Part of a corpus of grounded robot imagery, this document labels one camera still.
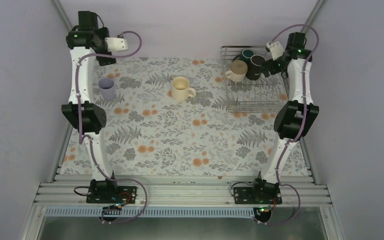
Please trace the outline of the lilac plastic cup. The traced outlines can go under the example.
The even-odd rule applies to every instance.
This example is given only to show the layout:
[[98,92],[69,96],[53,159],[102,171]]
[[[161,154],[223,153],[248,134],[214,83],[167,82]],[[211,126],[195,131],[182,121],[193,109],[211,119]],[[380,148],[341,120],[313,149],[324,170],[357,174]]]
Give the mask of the lilac plastic cup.
[[110,78],[102,78],[98,82],[100,94],[103,99],[111,101],[116,96],[115,82]]

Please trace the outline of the cream ribbed mug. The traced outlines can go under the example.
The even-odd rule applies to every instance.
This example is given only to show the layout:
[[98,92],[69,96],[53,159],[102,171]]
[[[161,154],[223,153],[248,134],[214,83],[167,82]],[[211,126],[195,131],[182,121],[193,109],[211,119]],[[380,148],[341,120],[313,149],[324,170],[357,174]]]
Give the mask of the cream ribbed mug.
[[186,77],[178,76],[171,81],[171,96],[176,101],[182,102],[196,97],[197,92],[190,87],[190,81]]

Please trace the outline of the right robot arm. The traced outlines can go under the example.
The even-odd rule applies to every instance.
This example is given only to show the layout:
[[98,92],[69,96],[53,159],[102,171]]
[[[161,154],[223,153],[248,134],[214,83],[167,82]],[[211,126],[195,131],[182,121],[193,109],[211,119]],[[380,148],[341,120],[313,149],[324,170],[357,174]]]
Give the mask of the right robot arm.
[[289,98],[276,115],[273,129],[274,145],[267,165],[253,181],[251,198],[258,204],[276,202],[281,197],[281,172],[294,146],[307,134],[319,107],[314,105],[310,93],[312,51],[306,49],[306,35],[289,34],[286,47],[279,42],[268,43],[266,49],[272,58],[266,63],[265,75],[286,73],[290,82]]

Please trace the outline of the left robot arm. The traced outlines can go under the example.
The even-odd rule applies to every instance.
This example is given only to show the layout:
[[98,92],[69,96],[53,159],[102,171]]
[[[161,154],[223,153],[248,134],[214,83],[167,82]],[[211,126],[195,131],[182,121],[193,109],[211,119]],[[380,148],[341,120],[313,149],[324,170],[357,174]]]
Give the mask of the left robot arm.
[[92,11],[78,12],[78,25],[66,36],[72,62],[72,84],[67,104],[61,106],[62,114],[77,129],[79,143],[85,143],[92,166],[90,194],[97,194],[111,203],[119,197],[114,172],[109,165],[104,146],[103,128],[107,123],[106,112],[96,105],[93,92],[93,68],[114,64],[106,38],[107,27],[99,27],[101,18]]

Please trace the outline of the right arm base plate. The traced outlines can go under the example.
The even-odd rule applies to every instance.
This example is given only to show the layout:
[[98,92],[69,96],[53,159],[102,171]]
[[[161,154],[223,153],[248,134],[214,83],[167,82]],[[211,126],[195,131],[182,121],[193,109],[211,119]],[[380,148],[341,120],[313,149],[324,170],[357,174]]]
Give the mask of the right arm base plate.
[[283,203],[281,190],[253,190],[250,186],[234,187],[234,202],[236,205],[281,205]]

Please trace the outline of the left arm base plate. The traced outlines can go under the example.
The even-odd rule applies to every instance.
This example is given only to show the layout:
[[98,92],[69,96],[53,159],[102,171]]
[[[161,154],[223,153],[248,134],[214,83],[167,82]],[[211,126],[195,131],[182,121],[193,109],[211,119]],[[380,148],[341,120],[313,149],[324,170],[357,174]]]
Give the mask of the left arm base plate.
[[88,204],[134,204],[137,195],[136,186],[90,187],[86,196]]

